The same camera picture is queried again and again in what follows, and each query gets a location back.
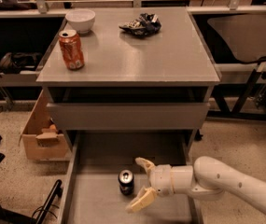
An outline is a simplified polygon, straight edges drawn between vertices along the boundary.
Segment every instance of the gray cabinet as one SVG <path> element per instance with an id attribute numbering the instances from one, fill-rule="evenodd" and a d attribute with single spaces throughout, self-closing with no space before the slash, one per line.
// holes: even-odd
<path id="1" fill-rule="evenodd" d="M 186 150 L 203 126 L 211 91 L 219 82 L 185 8 L 95 8 L 94 11 L 92 30 L 80 37 L 85 66 L 68 70 L 56 43 L 37 79 L 49 97 L 48 109 L 53 121 L 68 137 L 73 150 L 60 223 L 73 223 L 75 220 L 68 217 L 78 217 L 83 212 L 79 206 L 84 204 L 78 202 L 87 202 L 89 198 L 84 195 L 89 191 L 84 194 L 77 190 L 84 196 L 81 198 L 71 194 L 79 189 L 80 176 L 86 172 L 82 178 L 93 180 L 86 187 L 92 187 L 96 179 L 102 178 L 108 190 L 96 190 L 94 198 L 98 202 L 94 205 L 113 212 L 118 208 L 99 200 L 108 200 L 108 193 L 113 193 L 119 169 L 140 171 L 133 163 L 136 156 L 151 157 L 156 163 L 187 164 Z M 120 23 L 133 21 L 144 12 L 159 16 L 161 30 L 157 34 L 137 38 L 120 30 Z M 92 152 L 85 153 L 84 148 L 92 148 Z M 136 180 L 146 179 L 144 174 L 137 176 Z M 128 202 L 121 196 L 114 198 L 121 205 Z M 188 201 L 185 196 L 180 200 Z M 94 210 L 78 220 L 86 218 L 89 223 L 88 218 L 94 221 L 97 218 L 100 223 Z M 112 215 L 130 223 L 123 214 Z"/>

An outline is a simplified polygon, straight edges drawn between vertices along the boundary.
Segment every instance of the chair leg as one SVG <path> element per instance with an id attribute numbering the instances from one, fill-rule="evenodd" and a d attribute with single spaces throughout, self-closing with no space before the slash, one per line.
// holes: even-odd
<path id="1" fill-rule="evenodd" d="M 224 95 L 222 94 L 222 91 L 218 87 L 214 87 L 212 96 L 214 97 L 220 111 L 227 113 L 230 112 L 229 107 L 225 101 Z"/>
<path id="2" fill-rule="evenodd" d="M 238 100 L 236 101 L 232 109 L 232 113 L 239 113 L 241 111 L 241 109 L 243 108 L 245 104 L 247 97 L 252 92 L 254 86 L 256 85 L 257 80 L 261 76 L 261 73 L 262 73 L 261 71 L 257 71 L 255 69 L 252 71 L 248 81 L 245 84 L 244 91 L 241 93 L 241 95 L 239 96 Z"/>

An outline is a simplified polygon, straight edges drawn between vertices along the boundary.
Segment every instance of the soda can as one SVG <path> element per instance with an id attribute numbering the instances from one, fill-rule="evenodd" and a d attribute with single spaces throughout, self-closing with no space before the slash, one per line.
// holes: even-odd
<path id="1" fill-rule="evenodd" d="M 76 30 L 64 30 L 59 32 L 59 44 L 66 67 L 70 70 L 78 70 L 85 64 L 81 50 L 81 42 Z"/>
<path id="2" fill-rule="evenodd" d="M 133 173 L 130 170 L 121 171 L 118 180 L 119 188 L 123 195 L 130 195 L 133 193 Z"/>

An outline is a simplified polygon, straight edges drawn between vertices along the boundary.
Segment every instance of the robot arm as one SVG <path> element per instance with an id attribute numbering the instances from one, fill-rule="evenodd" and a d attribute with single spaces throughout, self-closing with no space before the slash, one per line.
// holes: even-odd
<path id="1" fill-rule="evenodd" d="M 200 157 L 192 166 L 155 166 L 137 158 L 147 172 L 150 187 L 142 188 L 126 210 L 136 212 L 150 205 L 156 197 L 186 194 L 194 199 L 213 201 L 228 191 L 266 215 L 266 182 L 245 175 L 210 157 Z"/>

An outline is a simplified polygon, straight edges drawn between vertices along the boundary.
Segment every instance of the cabinet top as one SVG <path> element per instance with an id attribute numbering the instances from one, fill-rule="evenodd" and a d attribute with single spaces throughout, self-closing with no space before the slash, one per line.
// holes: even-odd
<path id="1" fill-rule="evenodd" d="M 85 66 L 68 70 L 59 42 L 37 82 L 50 86 L 210 85 L 219 82 L 184 7 L 95 8 L 95 24 L 80 37 Z M 124 33 L 119 25 L 140 13 L 157 14 L 160 31 L 146 38 Z"/>

